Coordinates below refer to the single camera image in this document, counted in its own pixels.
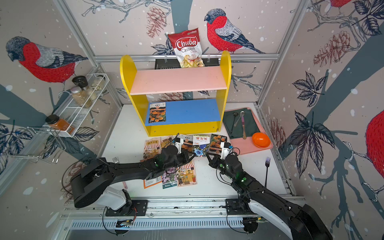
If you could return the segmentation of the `pink storefront seed bag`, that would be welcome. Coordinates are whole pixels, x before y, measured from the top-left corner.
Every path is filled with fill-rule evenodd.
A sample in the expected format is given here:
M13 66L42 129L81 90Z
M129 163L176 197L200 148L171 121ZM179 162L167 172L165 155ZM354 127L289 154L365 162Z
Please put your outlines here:
M173 136L161 137L161 148L164 149L171 145L173 139Z
M148 160L161 153L161 138L152 138L145 141L143 159Z
M177 171L178 187L197 185L196 166L194 160Z

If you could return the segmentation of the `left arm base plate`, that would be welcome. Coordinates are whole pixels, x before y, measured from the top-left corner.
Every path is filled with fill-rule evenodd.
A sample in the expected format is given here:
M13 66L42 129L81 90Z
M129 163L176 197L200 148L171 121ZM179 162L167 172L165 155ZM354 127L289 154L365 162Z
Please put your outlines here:
M128 202L118 210L108 208L105 215L107 217L145 216L148 203L148 200L128 200Z

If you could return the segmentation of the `black orange marigold seed bag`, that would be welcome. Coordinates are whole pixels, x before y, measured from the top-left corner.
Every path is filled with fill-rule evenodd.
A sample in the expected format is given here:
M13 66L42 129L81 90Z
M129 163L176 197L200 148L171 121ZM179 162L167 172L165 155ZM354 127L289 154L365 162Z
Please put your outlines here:
M187 150L189 153L193 152L193 136L180 134L179 138L183 140L182 149Z

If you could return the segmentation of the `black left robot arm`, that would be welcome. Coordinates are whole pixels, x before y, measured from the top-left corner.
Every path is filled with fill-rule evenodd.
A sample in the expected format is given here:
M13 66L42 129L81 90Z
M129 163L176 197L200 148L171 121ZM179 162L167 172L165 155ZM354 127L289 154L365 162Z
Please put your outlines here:
M196 156L175 146L168 146L159 155L139 163L115 164L105 158L92 161L71 178L71 188L76 208L94 204L107 187L130 180L150 180L162 176L170 168L190 163Z

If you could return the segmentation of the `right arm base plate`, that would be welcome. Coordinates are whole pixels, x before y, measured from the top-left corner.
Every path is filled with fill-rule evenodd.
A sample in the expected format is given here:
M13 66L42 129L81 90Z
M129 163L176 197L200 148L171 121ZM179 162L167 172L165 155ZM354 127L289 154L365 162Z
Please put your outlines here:
M249 206L244 202L239 202L238 199L226 199L225 208L228 215L253 215Z

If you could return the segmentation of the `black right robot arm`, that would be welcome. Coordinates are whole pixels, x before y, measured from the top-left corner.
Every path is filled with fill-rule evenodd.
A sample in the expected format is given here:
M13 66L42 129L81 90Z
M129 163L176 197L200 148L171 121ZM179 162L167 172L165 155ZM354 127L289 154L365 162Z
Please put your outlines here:
M332 240L333 237L317 212L309 205L294 204L264 187L243 170L238 157L207 154L209 166L232 180L242 209L260 215L291 240Z

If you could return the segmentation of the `blue flower seed bag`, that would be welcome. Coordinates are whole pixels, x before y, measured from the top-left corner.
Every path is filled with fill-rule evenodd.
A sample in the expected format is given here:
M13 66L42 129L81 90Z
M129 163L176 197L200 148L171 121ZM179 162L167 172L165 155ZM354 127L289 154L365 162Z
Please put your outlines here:
M205 157L210 148L210 136L194 135L193 136L193 153L196 157Z

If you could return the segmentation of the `orange bordered seed bag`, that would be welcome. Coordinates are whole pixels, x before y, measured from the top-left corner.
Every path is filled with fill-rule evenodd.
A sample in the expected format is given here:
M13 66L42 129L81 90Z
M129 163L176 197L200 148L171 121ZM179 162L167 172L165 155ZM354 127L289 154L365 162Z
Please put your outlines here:
M144 189L147 189L160 183L162 183L162 176L159 176L155 179L144 180Z

